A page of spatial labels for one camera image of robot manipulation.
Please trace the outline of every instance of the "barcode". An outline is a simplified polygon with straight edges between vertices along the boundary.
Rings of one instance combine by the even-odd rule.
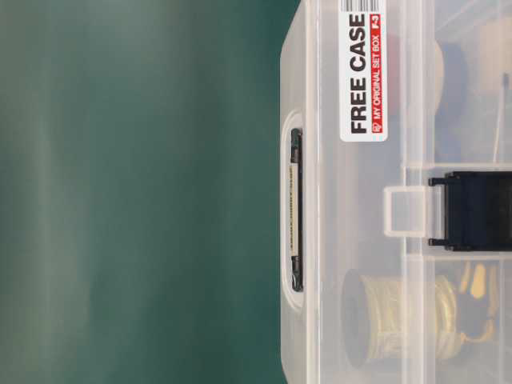
[[[379,12],[381,0],[341,0],[342,12]]]

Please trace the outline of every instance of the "wire spool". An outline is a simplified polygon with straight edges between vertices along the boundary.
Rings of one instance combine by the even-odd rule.
[[[493,318],[479,321],[477,327],[482,334],[479,339],[471,339],[459,329],[463,323],[461,318],[474,316],[471,316],[471,308],[461,312],[459,288],[446,276],[437,276],[431,284],[434,284],[431,288],[435,308],[425,308],[425,314],[432,316],[435,324],[436,359],[452,359],[460,354],[465,343],[486,342],[492,338]],[[408,300],[412,303],[414,298],[408,297]],[[407,338],[402,328],[402,310],[410,308],[414,306],[403,308],[401,279],[374,278],[362,276],[356,270],[349,271],[343,283],[342,332],[350,363],[360,368],[372,362],[400,358],[406,352],[404,348],[408,348],[403,345]],[[406,314],[408,321],[411,315]]]

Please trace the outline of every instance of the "spool of thread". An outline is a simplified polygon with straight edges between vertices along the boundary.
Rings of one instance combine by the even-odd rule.
[[[455,284],[444,275],[436,277],[433,286],[434,308],[425,314],[434,322],[436,359],[444,361],[458,356],[466,343],[487,342],[492,337],[491,318],[480,321],[479,339],[469,338],[459,329],[461,318],[470,316],[471,308],[460,311],[460,293]],[[342,292],[342,332],[346,355],[350,363],[360,368],[372,362],[400,358],[407,353],[402,328],[402,310],[414,308],[414,297],[402,297],[399,278],[374,278],[360,275],[356,270],[345,276]],[[412,321],[408,313],[407,321]]]
[[[395,116],[400,112],[400,39],[396,36],[388,36],[388,106],[390,116]],[[443,91],[445,89],[445,60],[443,57],[442,48],[436,42],[434,45],[434,60],[435,60],[435,109],[438,110]]]
[[[437,128],[445,130],[464,112],[469,82],[468,66],[466,56],[458,44],[437,45],[435,57],[437,71],[435,122]]]

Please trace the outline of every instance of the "black latch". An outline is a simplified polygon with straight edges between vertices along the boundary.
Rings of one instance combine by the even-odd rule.
[[[429,245],[512,250],[512,172],[452,172],[429,185],[445,187],[445,238],[431,238]]]

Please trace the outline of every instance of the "label sticker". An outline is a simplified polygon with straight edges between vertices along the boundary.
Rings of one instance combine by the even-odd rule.
[[[290,256],[298,256],[298,164],[290,164]]]
[[[344,142],[383,142],[387,124],[386,0],[339,0],[339,116]]]

